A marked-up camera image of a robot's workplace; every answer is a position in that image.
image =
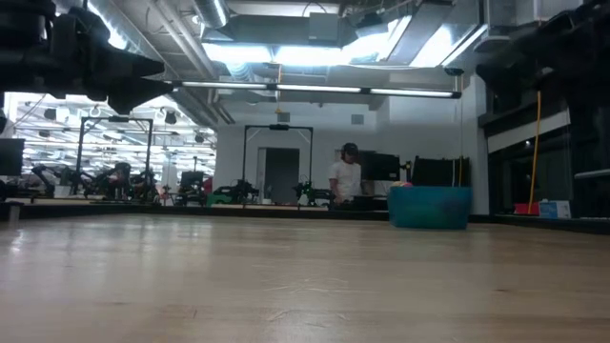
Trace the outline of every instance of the cap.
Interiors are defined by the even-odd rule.
[[[358,155],[358,146],[354,143],[346,143],[343,146],[343,151],[351,156]]]

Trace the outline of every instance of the red object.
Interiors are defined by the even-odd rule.
[[[527,210],[530,204],[515,204],[515,214],[529,214],[529,215],[540,215],[540,206],[538,203],[532,204],[532,212],[528,213]]]

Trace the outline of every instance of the computer monitor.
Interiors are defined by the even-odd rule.
[[[203,171],[183,171],[180,179],[180,187],[187,188],[193,185],[201,186],[203,184]]]
[[[361,152],[362,180],[399,181],[400,158],[391,154]]]
[[[25,139],[0,139],[0,175],[21,175],[25,143]]]

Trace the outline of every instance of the wall vent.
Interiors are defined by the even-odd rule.
[[[277,122],[278,123],[290,123],[290,113],[289,112],[280,112],[277,114]]]
[[[352,114],[352,125],[364,125],[364,114]]]

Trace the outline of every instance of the ceiling light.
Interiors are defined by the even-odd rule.
[[[462,45],[455,49],[449,55],[449,57],[447,57],[447,59],[442,62],[442,66],[447,67],[449,64],[451,64],[451,62],[453,62],[456,58],[458,58],[458,56],[463,54],[471,45],[473,45],[473,43],[475,43],[477,39],[487,31],[488,28],[489,27],[487,26],[487,24],[484,24],[480,28],[478,28],[478,30],[473,33],[473,35],[471,35],[468,40],[466,40]]]
[[[122,131],[126,134],[149,134],[146,131],[138,131],[138,130],[126,130]],[[153,131],[152,135],[178,135],[178,132],[175,131]]]
[[[217,89],[240,89],[240,90],[268,90],[268,91],[318,91],[337,92],[349,94],[373,94],[373,95],[395,95],[395,96],[420,96],[438,98],[460,98],[460,92],[452,91],[423,91],[423,90],[400,90],[400,89],[369,89],[359,87],[334,87],[334,86],[308,86],[308,85],[282,85],[282,84],[251,84],[235,82],[184,82],[183,87],[202,87]]]
[[[194,136],[194,141],[196,143],[203,143],[203,141],[205,140],[205,137],[203,136],[203,134],[201,134],[200,132],[198,132],[195,136]]]
[[[390,29],[390,37],[388,38],[387,43],[383,48],[379,50],[379,54],[377,55],[377,62],[381,60],[387,60],[390,57],[392,51],[397,46],[398,41],[402,38],[402,35],[409,27],[409,23],[411,23],[411,19],[413,16],[407,15],[400,19],[397,19],[390,24],[388,24],[388,29]]]
[[[267,85],[237,82],[183,82],[184,87],[212,88],[218,90],[266,90]]]
[[[46,109],[44,116],[46,119],[49,119],[49,120],[57,120],[57,110],[56,109]]]
[[[397,95],[397,96],[420,96],[438,98],[458,98],[459,93],[452,91],[419,91],[419,90],[392,90],[392,89],[371,89],[371,94],[375,95]]]
[[[203,49],[211,60],[222,63],[266,63],[271,61],[271,54],[265,46],[204,43]]]
[[[102,18],[104,25],[106,25],[108,30],[111,32],[111,38],[108,40],[108,43],[117,49],[124,50],[127,47],[127,41],[123,39],[118,30],[111,25],[107,18],[105,18],[93,4],[89,4],[89,10]]]
[[[336,66],[347,62],[341,56],[341,49],[322,47],[281,47],[274,61],[300,67]]]
[[[442,25],[421,48],[410,67],[433,68],[438,66],[454,50],[451,31]]]
[[[385,47],[390,33],[377,33],[360,37],[351,44],[343,47],[341,55],[344,59],[344,64],[349,64],[354,59],[360,59],[359,62],[375,62],[379,51]],[[367,61],[362,61],[362,57],[371,56]]]
[[[277,85],[278,91],[327,91],[360,93],[359,87],[333,87],[333,86],[302,86],[302,85]]]
[[[178,118],[175,116],[175,111],[167,111],[165,114],[165,123],[175,125],[178,122]]]

